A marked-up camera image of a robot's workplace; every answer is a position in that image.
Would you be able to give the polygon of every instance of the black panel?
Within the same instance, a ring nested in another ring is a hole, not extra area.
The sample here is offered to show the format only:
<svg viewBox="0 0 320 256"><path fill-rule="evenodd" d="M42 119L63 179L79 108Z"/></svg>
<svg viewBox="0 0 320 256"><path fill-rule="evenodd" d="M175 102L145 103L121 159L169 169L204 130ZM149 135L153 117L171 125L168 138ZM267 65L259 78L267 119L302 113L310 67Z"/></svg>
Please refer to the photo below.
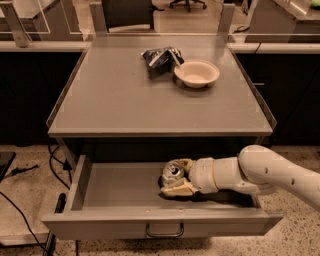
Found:
<svg viewBox="0 0 320 256"><path fill-rule="evenodd" d="M260 83L257 88L278 122L271 143L319 145L319 94L315 92L320 86L319 55L237 57L252 82Z"/></svg>
<svg viewBox="0 0 320 256"><path fill-rule="evenodd" d="M0 143L47 144L46 120L81 53L0 53Z"/></svg>

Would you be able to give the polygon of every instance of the drawer handle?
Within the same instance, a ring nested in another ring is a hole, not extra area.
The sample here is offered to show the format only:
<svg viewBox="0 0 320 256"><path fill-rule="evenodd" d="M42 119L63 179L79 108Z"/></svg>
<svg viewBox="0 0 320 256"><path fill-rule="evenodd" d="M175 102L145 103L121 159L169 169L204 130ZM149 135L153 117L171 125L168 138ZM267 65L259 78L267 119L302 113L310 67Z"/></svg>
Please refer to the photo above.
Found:
<svg viewBox="0 0 320 256"><path fill-rule="evenodd" d="M178 238L184 233L184 225L183 223L180 223L180 230L178 230L176 234L153 234L150 231L150 224L147 224L146 232L147 235L152 238Z"/></svg>

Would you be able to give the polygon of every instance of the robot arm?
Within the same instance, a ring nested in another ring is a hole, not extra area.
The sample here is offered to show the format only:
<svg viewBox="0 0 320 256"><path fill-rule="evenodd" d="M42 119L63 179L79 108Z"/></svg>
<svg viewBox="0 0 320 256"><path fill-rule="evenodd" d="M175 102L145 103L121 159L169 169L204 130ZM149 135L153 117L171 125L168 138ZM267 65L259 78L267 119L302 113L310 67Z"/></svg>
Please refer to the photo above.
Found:
<svg viewBox="0 0 320 256"><path fill-rule="evenodd" d="M172 169L172 163L182 172L178 179L165 182L177 173L177 169ZM258 145L244 148L239 158L170 161L163 170L162 184L161 192L168 197L216 193L222 189L244 194L270 194L278 186L320 211L320 174Z"/></svg>

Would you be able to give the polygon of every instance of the table top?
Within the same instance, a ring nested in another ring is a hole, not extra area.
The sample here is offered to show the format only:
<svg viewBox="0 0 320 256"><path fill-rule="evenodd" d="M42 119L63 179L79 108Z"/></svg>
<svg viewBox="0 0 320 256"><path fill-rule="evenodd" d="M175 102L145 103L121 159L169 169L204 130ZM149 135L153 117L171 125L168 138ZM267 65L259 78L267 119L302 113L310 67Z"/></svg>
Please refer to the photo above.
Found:
<svg viewBox="0 0 320 256"><path fill-rule="evenodd" d="M214 63L220 77L188 91L150 80L141 53L172 46ZM97 37L50 128L51 137L266 136L272 133L234 57L216 35Z"/></svg>
<svg viewBox="0 0 320 256"><path fill-rule="evenodd" d="M55 1L56 0L15 0L13 1L13 6L20 19L32 19ZM4 18L1 9L0 18Z"/></svg>

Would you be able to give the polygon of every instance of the glass partition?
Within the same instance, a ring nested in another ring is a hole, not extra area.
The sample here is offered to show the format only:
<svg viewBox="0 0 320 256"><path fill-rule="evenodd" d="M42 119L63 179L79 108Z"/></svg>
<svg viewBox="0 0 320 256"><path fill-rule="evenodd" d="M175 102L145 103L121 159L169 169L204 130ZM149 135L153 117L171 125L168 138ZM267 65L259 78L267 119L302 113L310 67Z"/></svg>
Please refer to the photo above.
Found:
<svg viewBox="0 0 320 256"><path fill-rule="evenodd" d="M320 43L319 0L204 2L190 1L187 8L186 1L152 0L158 9L153 12L155 32L223 34L235 43ZM12 3L31 41L90 41L97 21L105 22L101 0L0 0L0 41L14 40L16 30L8 23L12 13L8 18L3 12L5 3Z"/></svg>
<svg viewBox="0 0 320 256"><path fill-rule="evenodd" d="M2 41L14 40L17 30L31 41L83 40L72 0L0 1L0 6Z"/></svg>
<svg viewBox="0 0 320 256"><path fill-rule="evenodd" d="M246 4L247 8L242 5L241 10L246 11L245 19L242 23L234 19L230 28L233 40L246 43L320 43L319 1L252 0L250 5Z"/></svg>

